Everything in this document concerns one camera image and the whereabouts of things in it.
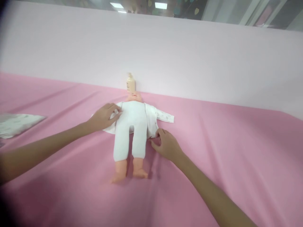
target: doll foot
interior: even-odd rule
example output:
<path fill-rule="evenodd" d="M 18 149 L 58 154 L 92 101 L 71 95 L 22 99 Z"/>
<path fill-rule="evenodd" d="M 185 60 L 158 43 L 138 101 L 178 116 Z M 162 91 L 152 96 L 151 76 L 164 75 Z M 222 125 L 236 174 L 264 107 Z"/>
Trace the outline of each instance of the doll foot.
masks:
<path fill-rule="evenodd" d="M 148 174 L 142 168 L 142 169 L 134 170 L 133 176 L 137 178 L 147 178 Z"/>
<path fill-rule="evenodd" d="M 126 174 L 115 173 L 114 177 L 111 180 L 111 183 L 118 183 L 126 178 Z"/>

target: lotion bottle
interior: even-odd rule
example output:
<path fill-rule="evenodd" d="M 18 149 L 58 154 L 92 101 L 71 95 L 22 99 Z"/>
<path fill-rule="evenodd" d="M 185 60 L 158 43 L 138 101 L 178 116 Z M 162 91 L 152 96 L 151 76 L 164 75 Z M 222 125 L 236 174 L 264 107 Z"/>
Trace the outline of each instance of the lotion bottle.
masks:
<path fill-rule="evenodd" d="M 131 73 L 128 73 L 128 78 L 126 81 L 127 91 L 128 93 L 133 93 L 136 90 L 135 87 L 135 80 L 133 78 L 133 75 Z"/>

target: doll head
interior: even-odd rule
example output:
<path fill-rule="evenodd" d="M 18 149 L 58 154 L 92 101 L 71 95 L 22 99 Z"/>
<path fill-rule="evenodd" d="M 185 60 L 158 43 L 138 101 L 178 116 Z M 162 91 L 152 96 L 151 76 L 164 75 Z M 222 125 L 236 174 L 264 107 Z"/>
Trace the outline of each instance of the doll head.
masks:
<path fill-rule="evenodd" d="M 139 92 L 134 91 L 133 93 L 130 93 L 126 99 L 126 101 L 137 101 L 142 102 L 142 98 Z"/>

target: pink table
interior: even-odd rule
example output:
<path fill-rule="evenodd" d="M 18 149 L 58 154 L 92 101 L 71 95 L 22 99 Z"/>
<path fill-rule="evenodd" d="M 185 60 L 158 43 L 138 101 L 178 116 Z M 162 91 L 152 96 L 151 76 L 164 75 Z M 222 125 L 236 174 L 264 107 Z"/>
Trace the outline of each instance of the pink table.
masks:
<path fill-rule="evenodd" d="M 47 116 L 1 148 L 6 152 L 87 120 L 124 90 L 0 75 L 1 112 Z M 303 122 L 282 112 L 142 93 L 173 114 L 158 121 L 258 226 L 303 225 Z M 186 177 L 146 145 L 150 179 L 114 172 L 114 135 L 97 132 L 63 148 L 4 189 L 32 226 L 218 226 Z"/>

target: forearm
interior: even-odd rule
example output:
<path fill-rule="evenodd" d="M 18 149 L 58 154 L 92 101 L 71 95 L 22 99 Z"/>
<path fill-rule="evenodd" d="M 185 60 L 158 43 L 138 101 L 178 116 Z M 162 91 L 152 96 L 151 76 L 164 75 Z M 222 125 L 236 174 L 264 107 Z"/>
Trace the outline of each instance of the forearm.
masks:
<path fill-rule="evenodd" d="M 256 226 L 185 154 L 174 163 L 194 185 L 220 227 Z"/>
<path fill-rule="evenodd" d="M 1 155 L 1 180 L 6 183 L 30 170 L 71 142 L 88 135 L 85 123 Z"/>

